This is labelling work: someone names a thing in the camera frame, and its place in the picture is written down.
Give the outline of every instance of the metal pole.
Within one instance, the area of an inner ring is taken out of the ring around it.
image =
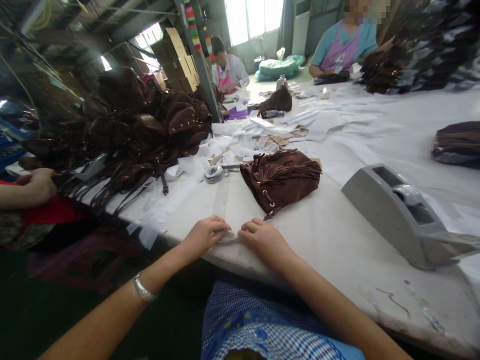
[[[64,3],[64,6],[74,6],[74,7],[81,7],[86,8],[85,6],[80,5],[79,3]],[[113,6],[94,6],[96,9],[103,9],[103,10],[123,10],[132,13],[145,13],[145,14],[164,14],[164,15],[178,15],[176,12],[165,12],[165,11],[155,11],[155,10],[139,10],[139,9],[130,9],[130,8],[123,8],[123,7],[113,7]]]
[[[178,9],[178,15],[180,15],[181,25],[183,31],[185,31],[186,40],[188,42],[188,47],[190,49],[193,60],[196,64],[196,69],[198,71],[198,76],[200,77],[200,85],[205,97],[208,107],[210,108],[211,115],[213,117],[214,123],[221,123],[222,117],[220,116],[219,107],[217,105],[217,99],[215,97],[212,86],[210,85],[210,72],[207,68],[207,62],[203,54],[200,54],[194,46],[192,40],[192,33],[190,32],[189,22],[187,20],[187,11],[185,10],[184,0],[175,0],[176,8]]]

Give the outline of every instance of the brown suede bag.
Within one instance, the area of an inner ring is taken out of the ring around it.
[[[293,149],[254,155],[253,161],[240,166],[240,172],[267,220],[318,188],[322,169],[318,162]]]

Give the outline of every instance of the worker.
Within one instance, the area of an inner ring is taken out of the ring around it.
[[[229,230],[218,216],[197,222],[180,245],[87,314],[40,359],[108,359],[165,283]],[[299,298],[286,301],[291,295],[278,295],[279,290],[257,284],[266,294],[262,297],[246,279],[222,270],[205,309],[201,359],[411,359],[296,255],[275,227],[254,218],[241,226],[238,236],[296,290],[313,313]],[[296,303],[304,309],[297,309]]]
[[[212,36],[211,47],[216,61],[216,70],[212,71],[212,78],[218,90],[232,94],[237,91],[236,87],[246,87],[250,79],[240,59],[227,54],[224,42],[219,36]]]
[[[0,181],[0,249],[54,253],[98,227],[86,206],[57,195],[54,173],[38,168]]]
[[[308,71],[313,78],[351,70],[360,58],[377,51],[387,51],[393,38],[378,47],[377,26],[365,19],[373,0],[347,0],[344,17],[321,37]]]

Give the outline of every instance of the blue gingham fabric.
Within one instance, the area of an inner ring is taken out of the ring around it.
[[[365,359],[328,334],[297,296],[221,270],[205,309],[201,358],[250,349],[265,359]]]

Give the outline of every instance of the fringe bag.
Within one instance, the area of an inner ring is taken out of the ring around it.
[[[297,149],[258,154],[240,172],[256,202],[271,219],[281,208],[296,203],[319,187],[322,169]]]
[[[480,121],[460,122],[436,132],[431,154],[447,164],[480,164]]]

